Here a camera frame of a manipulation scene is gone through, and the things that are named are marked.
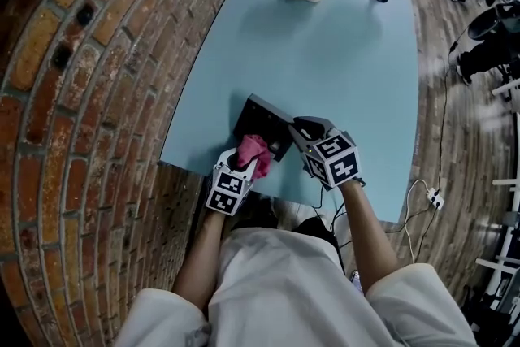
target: wooden floor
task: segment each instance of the wooden floor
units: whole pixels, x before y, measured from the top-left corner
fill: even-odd
[[[445,204],[438,211],[422,243],[421,237],[431,221],[434,210],[408,223],[416,261],[435,267],[450,293],[460,301],[465,284],[476,284],[483,274],[477,269],[477,257],[491,258],[499,239],[496,225],[511,204],[508,187],[493,187],[495,178],[507,178],[515,168],[514,123],[509,105],[494,98],[491,90],[500,82],[494,72],[473,77],[466,87],[456,72],[446,78],[448,100],[442,138],[440,164],[440,134],[445,103],[444,74],[448,68],[450,46],[471,20],[487,9],[483,0],[465,4],[451,0],[413,0],[415,27],[418,38],[419,104],[414,158],[409,187],[416,179],[439,188]],[[475,43],[465,34],[456,53],[468,50]],[[279,213],[292,217],[287,228],[314,214],[310,207],[288,206],[278,202]],[[410,214],[428,208],[425,188],[417,184],[410,194]],[[405,219],[406,204],[400,224]],[[386,231],[401,228],[386,223]],[[346,216],[336,223],[340,244],[349,240]],[[388,234],[403,263],[411,262],[405,231]],[[352,245],[342,249],[345,268],[355,269]]]

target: desk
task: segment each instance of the desk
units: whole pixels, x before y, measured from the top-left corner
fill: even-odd
[[[226,0],[175,110],[161,160],[208,175],[236,143],[255,93],[291,116],[328,118],[357,142],[381,220],[399,219],[414,151],[418,56],[411,0]],[[296,146],[254,190],[317,206]],[[336,189],[323,207],[339,206]]]

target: device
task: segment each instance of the device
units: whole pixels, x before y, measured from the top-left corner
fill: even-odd
[[[226,215],[234,215],[253,187],[251,177],[257,160],[240,168],[236,148],[221,153],[213,167],[206,207]]]
[[[292,122],[291,116],[251,94],[240,113],[233,134],[238,141],[242,141],[244,135],[259,135],[267,143],[273,159],[279,162],[293,143],[288,130]]]
[[[300,150],[304,171],[318,178],[327,191],[361,174],[352,137],[330,120],[295,117],[288,129]]]

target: power strip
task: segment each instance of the power strip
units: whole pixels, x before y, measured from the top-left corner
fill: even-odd
[[[426,196],[428,197],[428,200],[430,203],[437,209],[440,210],[444,205],[444,199],[439,194],[439,191],[436,191],[435,188],[430,188],[430,190],[427,192]]]

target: wire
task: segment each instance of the wire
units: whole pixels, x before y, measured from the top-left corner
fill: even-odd
[[[405,222],[401,225],[400,228],[398,228],[397,230],[393,230],[391,232],[385,232],[385,234],[393,234],[393,233],[398,233],[398,232],[402,232],[403,229],[406,230],[406,235],[408,237],[408,243],[409,243],[409,251],[412,255],[412,262],[415,263],[415,259],[416,257],[414,256],[414,251],[412,250],[412,243],[410,241],[410,235],[408,233],[408,229],[406,228],[406,225],[408,224],[408,222],[413,218],[413,217],[417,217],[418,215],[421,215],[423,213],[426,213],[428,210],[430,210],[430,207],[428,208],[425,208],[424,210],[421,210],[421,211],[418,211],[417,213],[415,214],[412,214],[412,215],[409,215],[409,212],[410,212],[410,204],[409,204],[409,199],[410,199],[410,192],[412,191],[412,188],[419,182],[422,182],[424,184],[424,188],[426,189],[426,191],[428,191],[428,184],[426,183],[425,180],[416,180],[412,186],[409,188],[408,190],[408,193],[406,194],[406,215],[405,215]],[[341,205],[341,207],[336,211],[336,214],[334,215],[334,219],[332,220],[332,224],[331,224],[331,232],[333,232],[334,230],[334,222],[336,220],[338,220],[339,217],[341,217],[342,215],[346,215],[347,212],[343,212],[341,214],[340,213],[340,210],[341,208],[343,208],[343,205]],[[424,236],[426,235],[427,233],[427,230],[425,231],[425,234],[422,235],[422,239],[424,239]],[[342,249],[344,248],[346,245],[349,245],[350,243],[352,243],[352,239],[347,241],[346,243],[344,243],[343,245],[340,245],[338,248],[339,249]]]
[[[312,208],[314,208],[314,211],[319,210],[320,208],[322,208],[322,205],[323,205],[323,189],[324,188],[325,188],[325,185],[322,184],[322,190],[319,192],[319,207],[311,206]]]
[[[419,249],[417,250],[417,259],[419,259],[419,255],[421,254],[421,248],[423,247],[424,237],[426,237],[426,234],[428,233],[428,230],[430,229],[430,226],[433,223],[434,218],[436,217],[437,211],[438,210],[435,210],[433,212],[433,216],[430,219],[430,223],[428,223],[428,227],[426,227],[426,231],[422,234],[421,242],[419,243]]]
[[[412,249],[412,238],[410,237],[410,233],[408,232],[408,228],[406,227],[406,224],[408,223],[408,215],[410,213],[410,193],[412,192],[412,189],[414,189],[414,186],[418,184],[419,182],[422,182],[424,185],[424,188],[426,189],[426,192],[428,193],[428,184],[425,180],[416,180],[411,187],[409,187],[408,193],[406,194],[406,215],[405,215],[405,233],[406,237],[408,237],[408,246],[409,246],[409,252],[412,255],[412,263],[415,263],[415,257],[414,257],[414,250]]]

